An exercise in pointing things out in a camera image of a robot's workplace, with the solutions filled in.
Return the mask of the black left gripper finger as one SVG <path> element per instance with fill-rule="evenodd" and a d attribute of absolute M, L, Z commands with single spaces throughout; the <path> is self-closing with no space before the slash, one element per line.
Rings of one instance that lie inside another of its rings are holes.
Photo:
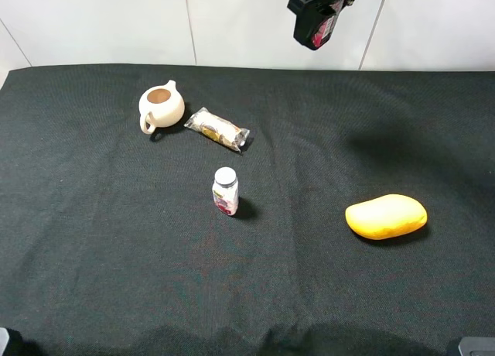
<path fill-rule="evenodd" d="M 326 0 L 289 0 L 287 8 L 295 14 L 295 26 L 293 37 L 301 45 L 308 49 L 319 49 L 321 47 L 321 35 L 319 34 L 322 24 L 329 18 L 325 10 L 320 6 L 327 6 Z"/>

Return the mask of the grey robot base right corner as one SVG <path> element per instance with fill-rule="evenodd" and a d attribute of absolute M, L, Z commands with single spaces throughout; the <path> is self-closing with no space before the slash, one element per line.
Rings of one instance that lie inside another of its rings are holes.
<path fill-rule="evenodd" d="M 495 338 L 463 337 L 458 351 L 460 356 L 495 356 Z"/>

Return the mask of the grey robot base left corner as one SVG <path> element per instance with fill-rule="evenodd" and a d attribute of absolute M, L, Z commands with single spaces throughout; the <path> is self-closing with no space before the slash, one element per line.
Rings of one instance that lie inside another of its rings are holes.
<path fill-rule="evenodd" d="M 1 327 L 0 328 L 0 356 L 5 356 L 7 347 L 9 345 L 10 335 L 9 332 Z"/>

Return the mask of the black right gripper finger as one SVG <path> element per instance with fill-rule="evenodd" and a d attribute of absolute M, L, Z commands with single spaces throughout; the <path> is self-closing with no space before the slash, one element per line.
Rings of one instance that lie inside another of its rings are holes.
<path fill-rule="evenodd" d="M 344 8 L 344 0 L 338 0 L 333 2 L 329 8 L 331 9 L 331 15 L 339 15 Z"/>

